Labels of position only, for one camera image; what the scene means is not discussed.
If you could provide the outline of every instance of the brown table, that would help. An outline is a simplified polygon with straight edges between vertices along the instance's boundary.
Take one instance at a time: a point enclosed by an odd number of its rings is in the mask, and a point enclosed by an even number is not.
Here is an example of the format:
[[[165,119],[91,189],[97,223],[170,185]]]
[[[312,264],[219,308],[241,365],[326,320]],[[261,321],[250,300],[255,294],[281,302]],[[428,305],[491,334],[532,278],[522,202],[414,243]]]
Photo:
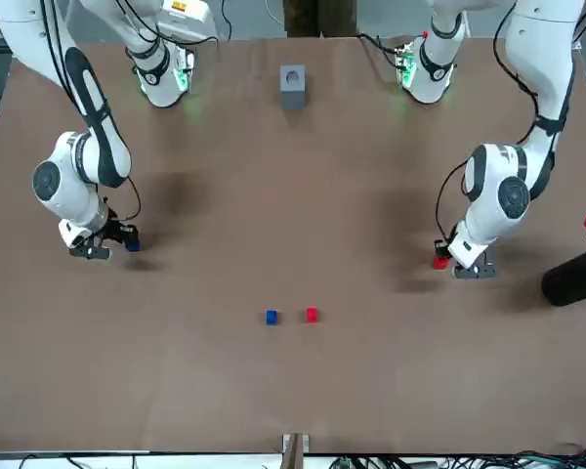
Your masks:
[[[87,48],[134,158],[146,250],[71,258],[30,177],[83,125],[14,63],[0,108],[0,450],[512,452],[586,445],[586,302],[539,276],[586,250],[586,78],[545,194],[494,247],[499,278],[430,267],[444,175],[513,142],[530,102],[467,41],[445,99],[415,105],[357,40],[199,50],[160,110],[119,46]],[[281,64],[310,99],[279,106]],[[130,186],[108,191],[119,213]],[[450,228],[459,178],[441,208]],[[304,325],[305,308],[321,322]],[[265,309],[281,325],[264,324]]]

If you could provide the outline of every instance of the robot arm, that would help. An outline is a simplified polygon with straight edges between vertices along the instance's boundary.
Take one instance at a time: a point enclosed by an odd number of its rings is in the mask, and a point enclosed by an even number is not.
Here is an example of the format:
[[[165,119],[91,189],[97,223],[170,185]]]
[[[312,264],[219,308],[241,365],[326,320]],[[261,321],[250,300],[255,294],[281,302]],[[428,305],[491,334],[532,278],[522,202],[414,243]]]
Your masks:
[[[399,82],[416,101],[432,104],[449,85],[464,37],[464,10],[498,0],[428,0],[432,30],[398,56]],[[556,145],[565,127],[574,66],[572,35],[583,0],[518,0],[506,39],[508,61],[537,97],[538,115],[523,145],[482,144],[469,158],[465,185],[471,206],[453,229],[447,256],[470,268],[499,236],[523,218],[549,182]]]
[[[523,145],[484,144],[469,158],[465,183],[472,204],[448,246],[464,268],[521,221],[549,182],[568,113],[572,35],[582,6],[583,0],[520,0],[512,12],[508,61],[537,95],[539,113]]]
[[[188,90],[187,52],[154,34],[163,0],[80,0],[126,43],[142,90],[156,107],[170,107]]]
[[[54,15],[57,11],[54,0],[0,0],[0,28],[14,56],[69,90],[89,129],[59,137],[51,156],[36,168],[33,189],[41,203],[62,218],[59,228],[68,247],[77,249],[104,230],[106,237],[122,242],[122,236],[112,233],[121,227],[99,197],[97,184],[121,186],[130,173],[130,153],[96,74],[61,16]],[[132,229],[123,233],[129,232],[136,234]]]

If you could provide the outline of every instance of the black vase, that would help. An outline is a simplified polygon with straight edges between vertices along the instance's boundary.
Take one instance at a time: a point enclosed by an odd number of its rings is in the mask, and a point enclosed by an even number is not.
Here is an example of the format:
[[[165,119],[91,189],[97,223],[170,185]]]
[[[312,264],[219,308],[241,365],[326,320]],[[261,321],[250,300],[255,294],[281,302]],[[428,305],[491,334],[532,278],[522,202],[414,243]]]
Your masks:
[[[566,306],[586,299],[586,252],[555,267],[542,279],[545,298],[554,306]]]

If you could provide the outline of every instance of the gray cube with hole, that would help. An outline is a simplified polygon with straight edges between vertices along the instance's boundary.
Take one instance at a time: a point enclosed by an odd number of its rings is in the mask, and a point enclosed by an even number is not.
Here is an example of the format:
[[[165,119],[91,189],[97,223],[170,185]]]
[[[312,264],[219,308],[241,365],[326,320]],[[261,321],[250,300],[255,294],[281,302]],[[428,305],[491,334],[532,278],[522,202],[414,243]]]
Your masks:
[[[306,67],[282,65],[280,67],[280,94],[284,110],[299,110],[306,106]]]

